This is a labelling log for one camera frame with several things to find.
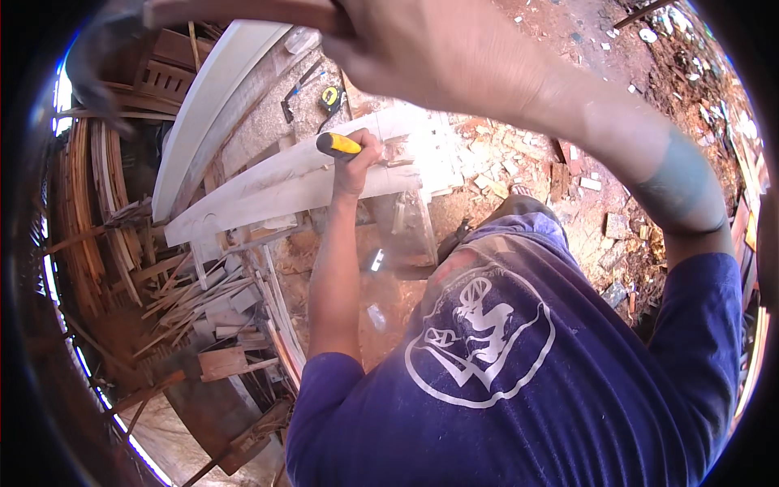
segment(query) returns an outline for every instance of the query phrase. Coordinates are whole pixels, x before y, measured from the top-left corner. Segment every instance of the forearm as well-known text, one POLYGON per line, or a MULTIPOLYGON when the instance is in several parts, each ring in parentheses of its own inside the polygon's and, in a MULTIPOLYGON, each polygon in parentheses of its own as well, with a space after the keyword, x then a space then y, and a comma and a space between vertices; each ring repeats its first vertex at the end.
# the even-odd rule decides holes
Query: forearm
POLYGON ((566 139, 603 163, 669 235, 727 222, 717 178, 696 145, 644 101, 557 58, 538 95, 502 119, 566 139))
POLYGON ((336 196, 308 288, 308 356, 341 351, 361 363, 358 340, 360 270, 354 221, 356 196, 336 196))

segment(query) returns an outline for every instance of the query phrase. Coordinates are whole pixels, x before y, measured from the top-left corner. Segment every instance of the white painted wood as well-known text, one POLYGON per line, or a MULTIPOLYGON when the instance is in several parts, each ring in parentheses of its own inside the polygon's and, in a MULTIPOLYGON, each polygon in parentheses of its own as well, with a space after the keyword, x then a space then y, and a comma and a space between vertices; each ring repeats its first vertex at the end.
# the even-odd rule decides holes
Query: white painted wood
POLYGON ((154 221, 170 214, 192 158, 222 107, 261 57, 289 30, 287 24, 238 20, 214 46, 189 88, 160 164, 152 197, 154 221))
MULTIPOLYGON (((333 132, 348 134, 367 128, 380 139, 410 135, 419 139, 419 152, 429 152, 428 112, 412 105, 388 108, 339 125, 333 132)), ((227 181, 197 201, 165 227, 168 246, 198 238, 208 222, 210 231, 222 231, 268 218, 330 204, 333 194, 333 158, 316 149, 316 137, 280 152, 227 181)), ((368 170, 361 198, 422 187, 417 165, 368 170)))

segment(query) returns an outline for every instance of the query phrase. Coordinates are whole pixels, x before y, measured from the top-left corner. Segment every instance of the white curved board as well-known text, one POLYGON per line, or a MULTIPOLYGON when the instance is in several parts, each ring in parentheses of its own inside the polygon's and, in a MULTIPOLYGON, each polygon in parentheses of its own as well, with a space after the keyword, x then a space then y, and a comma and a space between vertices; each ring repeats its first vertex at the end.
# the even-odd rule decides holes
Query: white curved board
POLYGON ((189 88, 170 131, 152 196, 155 222, 170 216, 187 169, 222 107, 247 73, 290 27, 236 20, 225 30, 189 88))

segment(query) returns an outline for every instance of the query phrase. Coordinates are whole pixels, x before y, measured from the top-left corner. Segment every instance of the blue t-shirt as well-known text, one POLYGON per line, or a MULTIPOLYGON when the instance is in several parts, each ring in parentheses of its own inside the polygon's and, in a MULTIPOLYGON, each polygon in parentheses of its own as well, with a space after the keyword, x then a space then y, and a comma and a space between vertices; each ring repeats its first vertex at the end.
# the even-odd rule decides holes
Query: blue t-shirt
POLYGON ((365 375, 305 365, 294 485, 696 485, 724 446, 741 352, 733 257, 668 275, 644 345, 560 228, 503 217, 428 279, 404 342, 365 375))

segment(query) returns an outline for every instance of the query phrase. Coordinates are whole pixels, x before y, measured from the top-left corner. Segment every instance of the dirt ground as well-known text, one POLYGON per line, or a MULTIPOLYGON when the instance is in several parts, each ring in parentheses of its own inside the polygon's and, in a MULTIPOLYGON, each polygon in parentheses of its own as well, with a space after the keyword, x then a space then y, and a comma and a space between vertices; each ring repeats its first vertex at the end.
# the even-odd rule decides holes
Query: dirt ground
MULTIPOLYGON (((615 89, 628 90, 633 85, 635 96, 645 99, 677 123, 685 134, 699 141, 723 185, 728 212, 733 214, 742 187, 738 163, 722 143, 724 119, 712 115, 707 122, 701 107, 705 107, 707 113, 716 112, 712 107, 720 107, 722 100, 734 123, 742 111, 750 119, 753 115, 746 93, 724 53, 689 9, 677 5, 693 23, 693 28, 687 28, 685 32, 675 26, 672 35, 665 35, 662 19, 656 22, 650 19, 650 24, 636 21, 612 38, 607 31, 611 32, 612 25, 628 15, 632 2, 497 0, 494 3, 508 18, 521 17, 516 28, 537 38, 561 58, 604 78, 615 89), (647 26, 659 35, 653 44, 647 44, 639 37, 639 30, 647 26), (689 79, 695 78, 687 76, 691 74, 697 74, 699 78, 689 79)), ((332 64, 326 67, 335 69, 332 64)), ((300 69, 294 70, 295 79, 300 76, 298 71, 300 69)), ((334 75, 329 72, 327 79, 334 75)), ((506 187, 512 183, 521 184, 540 201, 548 201, 551 164, 562 161, 558 160, 552 141, 546 136, 464 115, 450 115, 449 123, 456 134, 451 150, 459 158, 465 185, 449 195, 432 198, 429 212, 438 243, 454 231, 463 218, 469 218, 471 224, 476 225, 502 202, 492 190, 479 189, 473 183, 479 174, 506 187)), ((550 207, 566 230, 571 253, 595 289, 603 292, 612 283, 620 281, 628 291, 636 293, 633 312, 629 311, 629 299, 615 308, 629 326, 635 326, 641 313, 649 312, 661 300, 667 275, 661 231, 600 162, 587 154, 581 154, 580 158, 581 174, 571 178, 571 186, 563 198, 551 203, 550 207), (601 191, 580 188, 581 176, 600 181, 601 191), (625 243, 619 244, 604 236, 607 213, 627 218, 629 231, 625 243), (642 225, 650 229, 647 240, 639 238, 642 225), (599 261, 614 245, 622 249, 622 255, 612 269, 606 270, 599 261)), ((294 317, 304 349, 308 347, 308 280, 319 243, 320 237, 314 231, 308 231, 277 242, 274 247, 287 307, 294 317)), ((379 246, 375 225, 358 227, 361 260, 379 246)), ((424 293, 425 282, 399 281, 388 272, 366 273, 361 279, 360 340, 363 365, 370 370, 402 339, 408 318, 424 293), (373 304, 386 319, 384 330, 377 330, 368 316, 367 309, 373 304)))

